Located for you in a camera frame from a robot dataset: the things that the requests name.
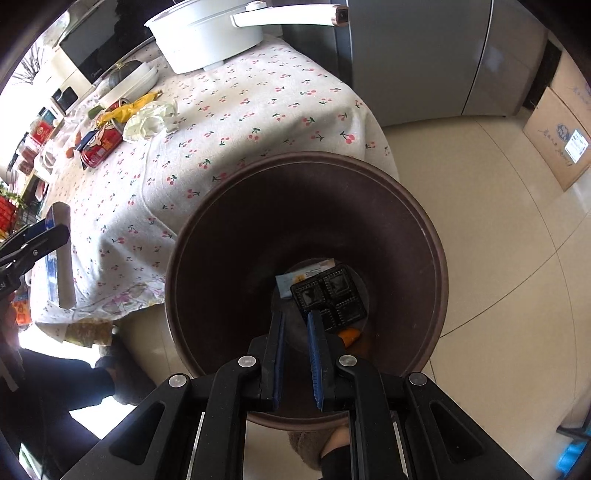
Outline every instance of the yellow bag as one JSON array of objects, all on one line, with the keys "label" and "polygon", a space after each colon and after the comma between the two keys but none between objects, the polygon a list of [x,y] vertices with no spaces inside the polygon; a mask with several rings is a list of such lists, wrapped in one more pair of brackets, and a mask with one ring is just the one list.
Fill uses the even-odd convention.
[{"label": "yellow bag", "polygon": [[115,119],[119,123],[124,124],[132,117],[132,115],[135,115],[142,107],[146,106],[150,102],[153,102],[160,95],[162,95],[162,90],[159,90],[158,92],[146,93],[143,97],[138,98],[134,103],[128,103],[127,105],[122,105],[119,108],[116,108],[112,112],[107,112],[96,120],[96,127],[102,127],[111,119]]}]

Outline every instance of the trash bin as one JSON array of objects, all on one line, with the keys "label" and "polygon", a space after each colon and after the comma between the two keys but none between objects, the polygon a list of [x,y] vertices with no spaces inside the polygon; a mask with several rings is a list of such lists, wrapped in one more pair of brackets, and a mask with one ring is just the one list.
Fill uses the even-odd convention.
[{"label": "trash bin", "polygon": [[[422,370],[447,308],[446,260],[433,224],[381,170],[342,155],[300,152],[231,175],[180,232],[165,305],[190,372],[214,373],[246,354],[251,339],[268,332],[275,275],[322,258],[346,264],[362,285],[368,317],[349,352],[389,374]],[[342,424],[345,413],[316,409],[310,361],[295,336],[297,328],[286,326],[278,411],[249,419],[284,430]]]}]

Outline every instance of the fuzzy slipper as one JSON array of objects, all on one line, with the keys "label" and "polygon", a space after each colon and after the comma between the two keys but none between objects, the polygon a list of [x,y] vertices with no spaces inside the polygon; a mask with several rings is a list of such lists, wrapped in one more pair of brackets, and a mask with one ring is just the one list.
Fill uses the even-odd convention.
[{"label": "fuzzy slipper", "polygon": [[99,347],[100,358],[95,368],[115,370],[115,394],[113,398],[123,405],[139,405],[152,390],[154,382],[146,375],[129,353],[119,337],[113,335],[110,346]]}]

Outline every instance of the black pants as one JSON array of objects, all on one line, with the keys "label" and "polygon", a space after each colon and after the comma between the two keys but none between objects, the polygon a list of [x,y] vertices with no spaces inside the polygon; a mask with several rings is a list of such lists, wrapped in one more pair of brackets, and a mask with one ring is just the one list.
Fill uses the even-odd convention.
[{"label": "black pants", "polygon": [[335,448],[320,459],[322,479],[351,480],[351,446]]},{"label": "black pants", "polygon": [[81,360],[26,349],[21,356],[25,382],[16,392],[1,392],[0,429],[16,454],[22,443],[45,460],[49,478],[59,479],[98,442],[70,411],[100,404],[115,385],[106,370]]}]

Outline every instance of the jar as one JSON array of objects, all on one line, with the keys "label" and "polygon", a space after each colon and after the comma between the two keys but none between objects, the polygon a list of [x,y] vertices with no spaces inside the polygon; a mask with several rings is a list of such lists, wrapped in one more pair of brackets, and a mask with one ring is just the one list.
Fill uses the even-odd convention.
[{"label": "jar", "polygon": [[18,169],[23,172],[25,175],[30,175],[33,171],[33,165],[27,162],[24,158],[19,157],[18,160]]}]

